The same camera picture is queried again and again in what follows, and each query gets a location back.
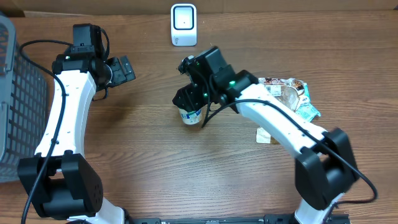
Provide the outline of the beige snack pouch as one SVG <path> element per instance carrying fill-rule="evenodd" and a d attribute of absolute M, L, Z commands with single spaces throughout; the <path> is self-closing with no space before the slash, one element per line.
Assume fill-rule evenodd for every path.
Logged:
<path fill-rule="evenodd" d="M 304 81 L 296 78 L 259 78 L 259 83 L 263 84 L 273 97 L 294 113 L 300 107 L 300 95 L 304 91 Z"/>

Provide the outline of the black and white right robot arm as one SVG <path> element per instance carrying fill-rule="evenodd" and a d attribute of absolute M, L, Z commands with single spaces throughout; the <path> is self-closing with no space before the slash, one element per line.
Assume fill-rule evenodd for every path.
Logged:
<path fill-rule="evenodd" d="M 178 66 L 191 83 L 179 89 L 173 104 L 186 112 L 211 103 L 257 123 L 295 160 L 295 187 L 302 201 L 293 223 L 331 223 L 341 197 L 359 179 L 348 135 L 304 120 L 282 104 L 246 70 L 235 72 L 218 47 L 189 56 Z"/>

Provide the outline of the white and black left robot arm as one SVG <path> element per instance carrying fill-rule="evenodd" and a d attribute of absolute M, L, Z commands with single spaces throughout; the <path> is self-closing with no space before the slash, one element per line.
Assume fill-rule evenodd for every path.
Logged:
<path fill-rule="evenodd" d="M 109 38 L 93 24 L 75 24 L 73 42 L 57 56 L 49 120 L 34 155 L 21 159 L 17 174 L 27 192 L 26 207 L 42 218 L 67 223 L 132 223 L 125 208 L 104 197 L 103 184 L 85 159 L 90 104 L 99 91 L 135 79 L 127 57 L 111 57 Z"/>

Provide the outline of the green lidded jar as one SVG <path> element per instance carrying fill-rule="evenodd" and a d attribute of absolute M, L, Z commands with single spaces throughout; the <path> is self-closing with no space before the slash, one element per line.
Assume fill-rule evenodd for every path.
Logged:
<path fill-rule="evenodd" d="M 184 124 L 195 125 L 201 121 L 202 118 L 201 109 L 199 109 L 198 111 L 191 111 L 191 112 L 188 112 L 181 108 L 179 108 L 178 110 Z"/>

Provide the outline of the teal tissue packet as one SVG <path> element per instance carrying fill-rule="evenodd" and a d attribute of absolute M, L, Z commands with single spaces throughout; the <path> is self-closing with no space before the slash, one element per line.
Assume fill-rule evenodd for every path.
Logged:
<path fill-rule="evenodd" d="M 303 94 L 300 95 L 299 106 L 309 105 L 311 103 L 311 97 L 310 97 L 310 92 L 309 92 L 307 83 L 304 82 L 303 87 L 304 87 L 304 91 L 303 91 Z"/>

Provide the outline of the teal wet wipes pack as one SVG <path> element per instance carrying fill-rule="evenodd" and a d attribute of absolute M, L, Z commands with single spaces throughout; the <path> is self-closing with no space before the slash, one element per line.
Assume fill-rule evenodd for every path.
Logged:
<path fill-rule="evenodd" d="M 308 122 L 311 122 L 316 116 L 321 116 L 321 113 L 311 104 L 301 105 L 295 113 Z"/>

